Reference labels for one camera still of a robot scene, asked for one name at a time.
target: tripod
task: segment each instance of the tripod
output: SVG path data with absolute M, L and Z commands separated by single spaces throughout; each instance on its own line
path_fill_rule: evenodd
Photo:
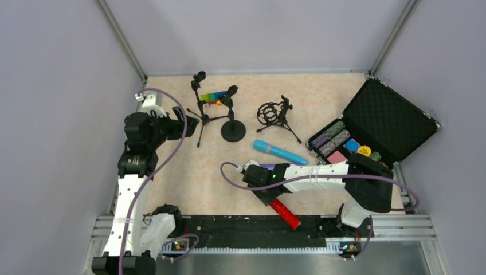
M 221 127 L 221 136 L 227 142 L 239 142 L 245 137 L 246 134 L 245 125 L 241 121 L 234 119 L 233 100 L 231 97 L 236 93 L 237 90 L 238 87 L 233 85 L 228 88 L 228 92 L 224 96 L 220 97 L 221 103 L 229 108 L 229 121 L 225 122 L 223 127 Z
M 293 106 L 289 104 L 289 100 L 285 96 L 282 95 L 282 99 L 283 101 L 280 103 L 268 102 L 259 107 L 257 111 L 257 119 L 258 122 L 265 125 L 265 127 L 258 129 L 257 133 L 267 129 L 270 126 L 279 126 L 290 131 L 297 139 L 297 142 L 302 143 L 302 141 L 293 132 L 292 128 L 290 128 L 287 119 L 285 118 L 287 111 L 289 109 L 292 110 Z
M 197 92 L 198 88 L 201 87 L 201 81 L 203 81 L 204 79 L 206 79 L 206 72 L 203 72 L 203 71 L 200 71 L 198 74 L 195 74 L 193 76 L 193 80 L 191 81 L 191 88 L 193 89 L 195 95 L 196 95 L 196 99 L 198 101 L 198 109 L 201 113 L 201 115 L 198 115 L 197 113 L 186 109 L 188 112 L 192 113 L 193 115 L 197 116 L 201 122 L 202 122 L 202 127 L 201 127 L 201 132 L 199 133 L 199 139 L 198 139 L 198 144 L 197 144 L 197 147 L 199 148 L 199 146 L 201 146 L 201 136 L 202 136 L 202 130 L 204 129 L 204 126 L 208 123 L 210 123 L 211 121 L 215 121 L 217 119 L 222 119 L 223 117 L 228 117 L 228 116 L 218 116 L 218 117 L 209 117 L 207 114 L 204 113 L 204 110 L 203 110 L 203 105 L 206 104 L 206 100 L 201 100 L 199 98 L 199 94 Z

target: metal floor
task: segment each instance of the metal floor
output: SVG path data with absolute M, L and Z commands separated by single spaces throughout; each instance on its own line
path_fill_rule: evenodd
M 157 275 L 428 275 L 419 242 L 372 242 L 356 262 L 322 254 L 193 254 L 171 264 L 157 261 Z

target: red cylinder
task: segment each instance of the red cylinder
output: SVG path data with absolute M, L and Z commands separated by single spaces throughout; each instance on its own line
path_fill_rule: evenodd
M 278 213 L 278 215 L 294 230 L 299 227 L 302 221 L 295 216 L 288 208 L 283 205 L 279 199 L 275 199 L 270 203 L 270 206 Z

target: table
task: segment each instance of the table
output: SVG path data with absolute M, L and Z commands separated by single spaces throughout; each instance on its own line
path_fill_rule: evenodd
M 191 90 L 192 76 L 149 77 L 147 87 L 162 89 L 176 97 L 184 108 L 198 113 L 197 101 Z M 287 114 L 289 125 L 305 143 L 313 134 L 337 118 L 365 82 L 360 73 L 346 74 L 253 74 L 207 75 L 201 82 L 199 95 L 238 86 L 232 97 L 235 118 L 246 126 L 246 136 L 239 142 L 226 142 L 221 126 L 227 119 L 213 121 L 205 126 L 201 147 L 197 140 L 201 124 L 195 134 L 185 139 L 176 156 L 154 178 L 147 195 L 145 213 L 165 203 L 177 205 L 185 215 L 275 215 L 251 191 L 240 190 L 224 181 L 220 174 L 222 162 L 243 165 L 254 159 L 259 163 L 285 163 L 287 161 L 253 149 L 255 139 L 261 139 L 291 151 L 316 164 L 304 144 L 299 144 L 292 133 L 280 127 L 270 127 L 260 133 L 262 125 L 256 112 L 262 104 L 280 102 L 281 95 L 289 98 L 293 110 Z M 164 110 L 172 112 L 175 106 L 169 98 L 163 99 Z M 228 113 L 225 106 L 205 108 L 210 117 Z M 158 150 L 159 164 L 175 148 L 177 141 L 167 141 Z M 242 175 L 227 167 L 225 173 L 237 183 Z M 279 197 L 294 214 L 316 215 L 338 213 L 339 206 L 351 198 L 339 191 L 302 191 Z M 403 207 L 398 189 L 393 191 L 393 208 Z

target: blue button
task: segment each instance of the blue button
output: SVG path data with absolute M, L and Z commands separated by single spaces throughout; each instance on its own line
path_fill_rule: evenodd
M 359 144 L 357 142 L 355 142 L 354 140 L 349 140 L 347 143 L 346 143 L 346 148 L 350 151 L 350 152 L 356 152 L 359 148 Z

